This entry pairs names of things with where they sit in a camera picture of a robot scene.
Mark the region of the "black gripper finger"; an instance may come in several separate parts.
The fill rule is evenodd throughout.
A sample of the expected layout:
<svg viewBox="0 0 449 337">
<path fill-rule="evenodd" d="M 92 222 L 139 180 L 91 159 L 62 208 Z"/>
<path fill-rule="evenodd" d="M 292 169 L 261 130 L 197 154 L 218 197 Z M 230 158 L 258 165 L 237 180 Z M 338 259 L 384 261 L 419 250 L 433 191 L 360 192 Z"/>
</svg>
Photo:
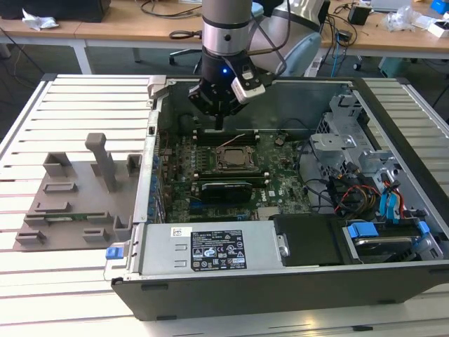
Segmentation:
<svg viewBox="0 0 449 337">
<path fill-rule="evenodd" d="M 215 130 L 222 130 L 225 106 L 221 92 L 216 86 L 191 87 L 188 98 L 202 114 L 215 119 Z"/>
<path fill-rule="evenodd" d="M 239 101 L 220 102 L 220 130 L 223 129 L 225 117 L 236 115 L 245 106 L 246 104 L 241 104 Z"/>
</svg>

